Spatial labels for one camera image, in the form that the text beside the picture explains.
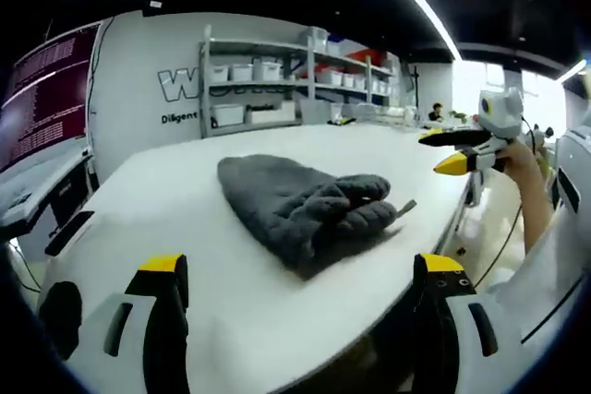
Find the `person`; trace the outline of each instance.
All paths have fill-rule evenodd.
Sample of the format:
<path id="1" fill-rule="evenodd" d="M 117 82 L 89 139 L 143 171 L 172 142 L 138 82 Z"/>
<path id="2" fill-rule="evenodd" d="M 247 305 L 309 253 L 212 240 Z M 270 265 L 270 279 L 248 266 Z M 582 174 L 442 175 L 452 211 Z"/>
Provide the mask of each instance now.
<path id="1" fill-rule="evenodd" d="M 433 103 L 433 111 L 428 114 L 428 120 L 431 122 L 442 122 L 443 117 L 441 117 L 441 109 L 443 107 L 439 102 Z"/>
<path id="2" fill-rule="evenodd" d="M 507 160 L 505 173 L 513 179 L 519 190 L 527 254 L 546 231 L 552 217 L 544 177 L 532 150 L 519 140 L 501 149 L 497 158 Z"/>

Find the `desk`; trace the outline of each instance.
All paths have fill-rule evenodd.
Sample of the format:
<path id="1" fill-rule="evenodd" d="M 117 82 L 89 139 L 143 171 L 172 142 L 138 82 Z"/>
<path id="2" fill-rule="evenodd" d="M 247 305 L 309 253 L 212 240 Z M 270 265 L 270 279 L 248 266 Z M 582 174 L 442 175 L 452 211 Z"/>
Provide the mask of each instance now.
<path id="1" fill-rule="evenodd" d="M 49 205 L 49 196 L 77 167 L 92 157 L 86 144 L 33 165 L 23 176 L 2 183 L 0 230 L 6 238 L 30 232 Z"/>
<path id="2" fill-rule="evenodd" d="M 53 260 L 45 289 L 75 282 L 86 317 L 121 293 L 155 254 L 189 269 L 187 377 L 192 392 L 266 393 L 309 376 L 372 328 L 410 285 L 417 253 L 432 252 L 462 205 L 468 176 L 435 174 L 452 148 L 416 143 L 418 130 L 304 125 L 137 154 L 96 192 L 96 211 Z M 254 240 L 216 178 L 225 156 L 266 153 L 326 173 L 376 173 L 387 200 L 417 206 L 382 245 L 302 281 Z"/>

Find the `black cable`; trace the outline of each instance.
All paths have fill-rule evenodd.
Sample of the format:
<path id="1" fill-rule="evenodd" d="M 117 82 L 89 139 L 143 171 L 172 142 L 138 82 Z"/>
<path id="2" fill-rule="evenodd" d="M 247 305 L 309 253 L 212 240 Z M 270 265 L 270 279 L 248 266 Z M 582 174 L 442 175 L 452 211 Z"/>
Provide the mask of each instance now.
<path id="1" fill-rule="evenodd" d="M 515 220 L 513 221 L 513 225 L 511 225 L 511 229 L 509 230 L 509 234 L 507 235 L 507 238 L 505 239 L 505 243 L 502 244 L 501 250 L 499 251 L 499 253 L 495 257 L 495 259 L 492 261 L 492 263 L 490 264 L 490 266 L 484 272 L 484 274 L 482 275 L 482 277 L 478 280 L 478 282 L 476 283 L 476 285 L 474 285 L 474 289 L 476 289 L 478 287 L 478 285 L 480 283 L 482 283 L 482 281 L 488 276 L 488 274 L 490 273 L 490 271 L 497 264 L 497 261 L 499 260 L 499 258 L 501 258 L 501 255 L 502 255 L 503 251 L 505 250 L 505 247 L 507 246 L 507 244 L 509 243 L 509 240 L 511 239 L 511 236 L 513 235 L 513 231 L 515 230 L 515 225 L 517 224 L 517 221 L 519 220 L 519 215 L 520 214 L 521 214 L 521 205 L 519 206 L 519 209 L 517 210 L 517 214 L 515 214 Z"/>
<path id="2" fill-rule="evenodd" d="M 227 96 L 231 92 L 232 92 L 232 87 L 228 87 L 227 89 L 222 89 L 222 92 L 219 92 L 219 93 L 214 93 L 213 91 L 210 91 L 210 96 L 215 97 L 215 98 L 219 98 L 219 97 Z"/>
<path id="3" fill-rule="evenodd" d="M 29 272 L 30 278 L 35 282 L 35 284 L 37 285 L 37 288 L 41 289 L 41 285 L 39 284 L 39 282 L 37 282 L 37 279 L 35 279 L 35 276 L 33 276 L 33 273 L 30 270 L 29 264 L 27 263 L 27 260 L 25 259 L 25 257 L 22 255 L 22 253 L 20 252 L 19 249 L 14 248 L 14 250 L 17 251 L 17 253 L 20 256 L 20 258 L 22 258 L 22 261 L 25 264 L 25 267 L 27 268 L 27 271 Z"/>
<path id="4" fill-rule="evenodd" d="M 27 285 L 25 285 L 25 284 L 22 282 L 22 280 L 20 279 L 20 277 L 18 276 L 18 273 L 17 273 L 16 271 L 14 272 L 14 274 L 15 274 L 15 277 L 17 278 L 17 280 L 18 280 L 18 283 L 20 283 L 20 286 L 22 286 L 22 287 L 23 287 L 25 290 L 29 290 L 29 291 L 31 291 L 32 293 L 37 293 L 37 294 L 41 293 L 41 291 L 40 291 L 40 290 L 37 290 L 37 289 L 35 289 L 35 288 L 31 288 L 30 286 L 27 286 Z"/>
<path id="5" fill-rule="evenodd" d="M 552 316 L 554 316 L 554 314 L 556 314 L 556 312 L 561 308 L 561 306 L 564 305 L 564 303 L 568 300 L 568 298 L 571 296 L 571 294 L 573 294 L 576 287 L 579 286 L 581 281 L 583 281 L 583 277 L 579 277 L 579 279 L 573 284 L 571 289 L 569 291 L 567 291 L 566 294 L 564 294 L 564 296 L 561 298 L 561 300 L 558 302 L 558 304 L 556 306 L 554 306 L 554 308 L 548 313 L 548 315 L 545 316 L 544 319 L 534 329 L 529 331 L 529 333 L 521 340 L 522 344 L 526 343 L 528 340 L 530 340 L 534 334 L 536 334 L 544 325 L 546 325 L 546 322 L 548 322 L 549 319 Z"/>
<path id="6" fill-rule="evenodd" d="M 88 121 L 90 121 L 90 100 L 92 99 L 92 91 L 94 90 L 94 75 L 96 74 L 96 69 L 99 67 L 99 61 L 101 59 L 101 49 L 103 47 L 103 42 L 104 42 L 104 35 L 107 33 L 109 28 L 111 28 L 111 25 L 113 25 L 114 21 L 115 21 L 115 16 L 113 16 L 111 18 L 111 20 L 109 21 L 109 23 L 106 25 L 104 32 L 101 35 L 101 40 L 99 41 L 99 44 L 97 46 L 96 57 L 93 57 L 92 60 L 90 61 L 90 90 L 89 90 L 89 98 L 86 103 L 86 115 L 87 115 Z"/>
<path id="7" fill-rule="evenodd" d="M 527 123 L 523 116 L 521 116 L 521 120 L 523 120 L 529 128 L 529 134 L 532 137 L 532 151 L 534 152 L 534 155 L 536 155 L 536 138 L 534 137 L 534 131 L 532 130 L 532 127 Z"/>
<path id="8" fill-rule="evenodd" d="M 534 155 L 536 155 L 536 139 L 534 138 L 534 131 L 532 131 L 532 127 L 524 119 L 523 116 L 521 117 L 521 120 L 523 120 L 525 122 L 525 124 L 527 125 L 527 127 L 529 128 L 529 134 L 532 137 L 532 152 L 534 153 Z M 515 230 L 515 225 L 517 224 L 517 221 L 519 220 L 519 215 L 521 214 L 521 210 L 522 210 L 522 206 L 520 205 L 519 206 L 519 209 L 517 210 L 517 214 L 515 214 L 515 219 L 513 220 L 513 224 L 511 225 L 511 229 L 509 230 L 509 234 L 507 235 L 507 238 L 505 239 L 505 242 L 502 244 L 501 250 L 499 251 L 499 253 L 497 254 L 497 256 L 494 258 L 494 260 L 492 261 L 492 263 L 490 264 L 490 266 L 487 268 L 487 270 L 484 272 L 484 274 L 482 275 L 482 277 L 478 280 L 478 282 L 476 283 L 476 285 L 474 285 L 474 288 L 475 289 L 488 276 L 488 274 L 490 273 L 490 271 L 497 264 L 497 261 L 501 258 L 501 255 L 502 255 L 503 251 L 505 250 L 505 247 L 507 246 L 507 244 L 509 243 L 509 240 L 511 239 L 511 236 L 513 235 L 513 231 Z"/>

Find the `shelving unit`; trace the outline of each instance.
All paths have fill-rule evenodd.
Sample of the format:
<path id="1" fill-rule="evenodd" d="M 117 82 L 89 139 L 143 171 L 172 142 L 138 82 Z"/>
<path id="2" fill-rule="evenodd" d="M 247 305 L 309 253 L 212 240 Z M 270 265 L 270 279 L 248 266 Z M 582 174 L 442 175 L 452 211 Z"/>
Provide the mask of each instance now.
<path id="1" fill-rule="evenodd" d="M 256 129 L 267 129 L 281 126 L 301 125 L 301 119 L 295 119 L 293 122 L 277 122 L 265 124 L 243 124 L 230 125 L 219 128 L 211 127 L 211 100 L 214 96 L 210 95 L 211 90 L 222 89 L 285 89 L 284 94 L 286 98 L 291 98 L 292 93 L 296 89 L 306 89 L 308 91 L 308 100 L 316 100 L 316 89 L 329 90 L 338 92 L 343 95 L 365 97 L 367 102 L 371 102 L 372 97 L 389 97 L 391 94 L 382 94 L 373 92 L 371 90 L 371 79 L 390 78 L 392 72 L 386 68 L 373 66 L 369 57 L 366 62 L 360 62 L 348 57 L 343 57 L 333 54 L 325 54 L 315 51 L 312 42 L 309 42 L 308 47 L 303 45 L 296 45 L 292 43 L 280 42 L 265 42 L 265 41 L 250 41 L 240 39 L 217 39 L 211 37 L 211 26 L 205 29 L 205 36 L 203 42 L 199 45 L 199 93 L 201 97 L 201 119 L 202 119 L 202 136 L 213 137 L 233 134 L 243 131 L 253 131 Z M 280 81 L 247 81 L 236 82 L 227 81 L 222 83 L 211 83 L 210 81 L 210 67 L 211 57 L 214 55 L 248 55 L 248 56 L 268 56 L 281 59 L 283 61 L 283 80 Z M 291 70 L 292 61 L 299 60 L 306 62 L 308 65 L 308 78 L 292 80 Z M 316 66 L 335 66 L 345 68 L 349 71 L 364 71 L 367 79 L 367 87 L 365 90 L 356 90 L 352 88 L 343 87 L 340 85 L 322 84 L 315 81 Z M 301 109 L 299 101 L 296 101 L 296 108 Z"/>
<path id="2" fill-rule="evenodd" d="M 257 131 L 259 129 L 271 129 L 271 128 L 283 128 L 287 126 L 298 126 L 302 125 L 301 120 L 296 119 L 293 122 L 269 122 L 265 124 L 243 124 L 243 125 L 229 125 L 222 126 L 220 128 L 212 128 L 211 135 L 216 136 L 227 136 L 234 133 L 246 133 L 247 131 Z"/>

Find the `plastic container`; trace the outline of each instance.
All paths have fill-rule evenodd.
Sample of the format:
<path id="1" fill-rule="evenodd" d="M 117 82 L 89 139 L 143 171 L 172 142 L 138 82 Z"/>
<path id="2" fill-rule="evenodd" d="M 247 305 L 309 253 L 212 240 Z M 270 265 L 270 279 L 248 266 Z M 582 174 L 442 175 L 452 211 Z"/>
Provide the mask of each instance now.
<path id="1" fill-rule="evenodd" d="M 232 64 L 230 79 L 234 82 L 249 82 L 252 80 L 252 64 Z"/>
<path id="2" fill-rule="evenodd" d="M 281 80 L 281 64 L 276 62 L 255 61 L 254 76 L 255 80 L 265 82 L 278 82 Z"/>
<path id="3" fill-rule="evenodd" d="M 283 101 L 281 108 L 269 111 L 253 111 L 248 116 L 251 124 L 270 124 L 272 122 L 291 122 L 296 119 L 296 104 Z"/>
<path id="4" fill-rule="evenodd" d="M 383 80 L 378 80 L 378 86 L 379 86 L 379 93 L 380 94 L 388 94 L 388 88 L 390 87 L 390 85 L 388 85 L 387 82 L 383 81 Z"/>
<path id="5" fill-rule="evenodd" d="M 354 82 L 353 88 L 355 88 L 356 90 L 365 90 L 366 89 L 367 80 L 366 80 L 365 75 L 355 74 L 353 82 Z"/>
<path id="6" fill-rule="evenodd" d="M 343 73 L 334 69 L 324 69 L 318 75 L 318 81 L 325 85 L 343 85 Z"/>
<path id="7" fill-rule="evenodd" d="M 311 43 L 314 51 L 319 53 L 326 53 L 326 45 L 329 40 L 329 32 L 322 28 L 309 27 L 302 31 L 299 35 L 299 43 L 304 46 L 308 46 Z"/>
<path id="8" fill-rule="evenodd" d="M 371 92 L 380 93 L 380 81 L 376 78 L 371 78 Z"/>
<path id="9" fill-rule="evenodd" d="M 341 47 L 337 42 L 326 42 L 326 53 L 330 55 L 336 55 L 338 57 L 341 56 Z"/>
<path id="10" fill-rule="evenodd" d="M 353 74 L 343 74 L 343 86 L 345 88 L 354 88 L 355 76 Z"/>
<path id="11" fill-rule="evenodd" d="M 244 124 L 244 105 L 214 105 L 213 117 L 218 126 L 241 125 Z"/>
<path id="12" fill-rule="evenodd" d="M 211 83 L 224 83 L 228 81 L 228 65 L 217 65 L 211 67 L 210 82 Z"/>

